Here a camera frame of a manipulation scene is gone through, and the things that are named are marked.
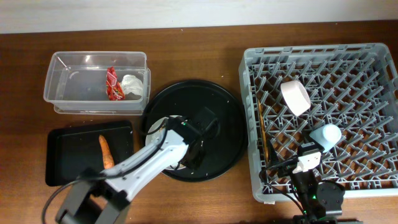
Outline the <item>red snack wrapper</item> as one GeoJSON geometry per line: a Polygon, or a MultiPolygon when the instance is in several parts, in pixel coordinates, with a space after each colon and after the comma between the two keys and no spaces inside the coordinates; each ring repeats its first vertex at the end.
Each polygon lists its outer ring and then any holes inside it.
{"type": "Polygon", "coordinates": [[[114,67],[107,68],[106,73],[106,94],[111,101],[120,101],[125,99],[125,94],[118,82],[118,76],[114,67]]]}

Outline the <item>pink plastic bowl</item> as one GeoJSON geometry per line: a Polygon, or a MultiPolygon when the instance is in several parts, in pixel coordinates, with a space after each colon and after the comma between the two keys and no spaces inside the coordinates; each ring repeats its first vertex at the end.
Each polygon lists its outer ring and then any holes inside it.
{"type": "Polygon", "coordinates": [[[280,90],[287,107],[295,116],[300,116],[310,109],[310,97],[299,81],[293,80],[282,83],[280,90]]]}

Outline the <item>grey plate with food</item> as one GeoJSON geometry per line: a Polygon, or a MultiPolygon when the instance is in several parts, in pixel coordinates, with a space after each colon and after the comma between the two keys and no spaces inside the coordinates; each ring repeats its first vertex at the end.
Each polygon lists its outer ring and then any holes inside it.
{"type": "MultiPolygon", "coordinates": [[[[151,143],[153,140],[156,140],[160,136],[160,134],[161,134],[161,132],[162,132],[162,130],[164,128],[162,123],[163,123],[163,120],[165,120],[165,119],[168,119],[168,117],[163,117],[163,118],[158,119],[149,128],[149,132],[151,134],[146,136],[145,145],[148,145],[149,143],[151,143]]],[[[174,164],[168,166],[166,168],[166,170],[182,170],[184,168],[185,168],[185,166],[183,164],[181,164],[180,162],[177,162],[177,163],[174,163],[174,164]]]]}

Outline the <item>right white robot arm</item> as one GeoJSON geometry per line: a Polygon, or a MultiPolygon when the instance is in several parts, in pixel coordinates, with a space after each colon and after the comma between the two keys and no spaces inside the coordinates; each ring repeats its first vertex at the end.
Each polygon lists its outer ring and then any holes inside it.
{"type": "Polygon", "coordinates": [[[290,199],[302,212],[293,217],[294,224],[338,223],[342,215],[345,188],[330,180],[317,180],[312,170],[293,173],[297,157],[284,162],[276,158],[268,163],[267,170],[276,170],[281,176],[289,176],[295,197],[290,199]]]}

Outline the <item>wooden chopstick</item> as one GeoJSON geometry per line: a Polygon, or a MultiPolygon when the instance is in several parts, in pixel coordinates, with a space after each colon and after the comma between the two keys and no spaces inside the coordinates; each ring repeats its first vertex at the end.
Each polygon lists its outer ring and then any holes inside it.
{"type": "Polygon", "coordinates": [[[265,132],[265,126],[264,126],[264,117],[263,117],[263,109],[261,102],[259,99],[257,99],[257,106],[258,106],[258,113],[259,113],[259,124],[261,127],[261,136],[262,136],[262,141],[263,141],[263,148],[264,148],[264,157],[265,157],[265,163],[267,164],[269,161],[269,151],[267,147],[267,139],[266,139],[266,132],[265,132]]]}

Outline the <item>orange carrot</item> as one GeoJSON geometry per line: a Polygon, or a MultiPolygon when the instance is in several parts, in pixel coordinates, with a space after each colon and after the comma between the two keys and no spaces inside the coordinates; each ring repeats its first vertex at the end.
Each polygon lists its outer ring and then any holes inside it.
{"type": "Polygon", "coordinates": [[[114,159],[111,155],[110,148],[104,136],[99,135],[99,144],[101,146],[101,152],[103,157],[103,165],[105,169],[114,167],[114,159]]]}

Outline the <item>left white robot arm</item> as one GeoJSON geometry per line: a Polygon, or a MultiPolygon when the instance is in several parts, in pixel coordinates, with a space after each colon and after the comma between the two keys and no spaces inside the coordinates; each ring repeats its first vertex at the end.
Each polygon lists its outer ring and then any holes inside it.
{"type": "Polygon", "coordinates": [[[69,189],[55,216],[57,223],[124,223],[134,197],[167,167],[181,162],[196,169],[204,158],[199,147],[220,131],[217,118],[168,117],[160,136],[112,168],[87,169],[58,188],[46,201],[41,221],[46,222],[52,200],[69,189]]]}

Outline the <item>white paper napkin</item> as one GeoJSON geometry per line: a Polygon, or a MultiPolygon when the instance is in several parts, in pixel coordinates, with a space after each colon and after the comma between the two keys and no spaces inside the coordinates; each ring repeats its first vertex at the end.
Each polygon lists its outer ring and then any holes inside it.
{"type": "Polygon", "coordinates": [[[144,93],[144,84],[135,75],[123,76],[121,82],[121,88],[126,96],[128,95],[143,96],[144,93]]]}

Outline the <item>light blue plastic cup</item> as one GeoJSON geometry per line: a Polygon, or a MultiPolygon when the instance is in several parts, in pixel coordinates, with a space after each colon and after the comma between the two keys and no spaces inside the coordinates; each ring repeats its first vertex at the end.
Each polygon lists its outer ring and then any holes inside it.
{"type": "Polygon", "coordinates": [[[341,130],[334,124],[326,124],[310,133],[310,137],[323,147],[322,153],[329,152],[338,143],[341,136],[341,130]]]}

